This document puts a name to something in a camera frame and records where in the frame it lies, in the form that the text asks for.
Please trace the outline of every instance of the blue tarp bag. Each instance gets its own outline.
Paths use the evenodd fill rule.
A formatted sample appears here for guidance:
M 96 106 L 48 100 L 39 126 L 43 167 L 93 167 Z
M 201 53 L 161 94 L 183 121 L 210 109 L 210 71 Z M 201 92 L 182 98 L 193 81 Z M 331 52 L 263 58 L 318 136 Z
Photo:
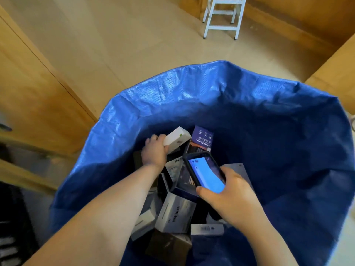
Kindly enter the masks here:
M 113 97 L 55 195 L 52 228 L 133 172 L 145 138 L 195 125 L 214 132 L 212 155 L 242 162 L 273 226 L 299 265 L 325 265 L 354 197 L 354 150 L 338 98 L 303 83 L 226 61 L 179 67 Z M 229 228 L 205 259 L 188 265 L 256 265 Z M 129 242 L 121 265 L 147 265 Z

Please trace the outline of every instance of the blue screen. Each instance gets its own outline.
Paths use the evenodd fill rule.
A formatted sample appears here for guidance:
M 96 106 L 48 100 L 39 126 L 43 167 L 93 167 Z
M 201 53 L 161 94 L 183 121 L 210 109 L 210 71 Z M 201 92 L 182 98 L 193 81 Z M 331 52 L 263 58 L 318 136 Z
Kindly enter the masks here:
M 201 186 L 215 193 L 220 193 L 224 189 L 223 177 L 217 164 L 210 157 L 191 159 L 189 163 Z

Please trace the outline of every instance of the floor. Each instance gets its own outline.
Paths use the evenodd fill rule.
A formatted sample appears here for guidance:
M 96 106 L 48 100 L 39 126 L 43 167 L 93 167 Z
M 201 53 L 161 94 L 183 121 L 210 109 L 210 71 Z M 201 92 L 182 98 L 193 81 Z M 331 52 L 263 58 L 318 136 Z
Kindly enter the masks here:
M 11 17 L 99 117 L 111 97 L 161 72 L 226 59 L 245 69 L 305 81 L 326 60 L 244 18 L 239 39 L 210 30 L 178 8 L 179 0 L 0 0 Z M 223 16 L 213 21 L 228 23 Z M 12 149 L 18 165 L 56 183 L 72 161 Z M 23 191 L 42 245 L 50 237 L 52 198 Z M 355 209 L 330 265 L 354 265 Z

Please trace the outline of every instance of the forearm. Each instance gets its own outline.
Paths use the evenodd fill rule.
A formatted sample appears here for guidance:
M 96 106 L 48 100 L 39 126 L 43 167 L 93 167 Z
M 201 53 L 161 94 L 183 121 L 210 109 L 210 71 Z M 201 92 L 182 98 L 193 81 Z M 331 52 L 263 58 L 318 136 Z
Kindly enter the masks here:
M 266 215 L 251 222 L 250 227 L 242 232 L 254 251 L 258 266 L 298 265 L 286 242 Z
M 159 173 L 156 166 L 145 165 L 101 193 L 26 265 L 118 265 Z

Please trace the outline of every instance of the hand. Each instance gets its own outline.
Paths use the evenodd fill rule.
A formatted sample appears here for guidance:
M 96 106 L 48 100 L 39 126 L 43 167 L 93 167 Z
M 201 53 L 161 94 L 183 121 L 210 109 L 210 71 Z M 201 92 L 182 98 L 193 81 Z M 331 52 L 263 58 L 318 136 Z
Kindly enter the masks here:
M 168 153 L 168 146 L 163 146 L 166 135 L 161 134 L 146 139 L 146 146 L 142 149 L 142 162 L 143 165 L 155 165 L 159 173 L 162 171 L 166 164 L 166 155 Z
M 226 185 L 221 193 L 197 187 L 197 194 L 208 202 L 220 216 L 241 232 L 252 229 L 256 223 L 267 219 L 256 194 L 233 169 L 221 166 L 226 176 Z

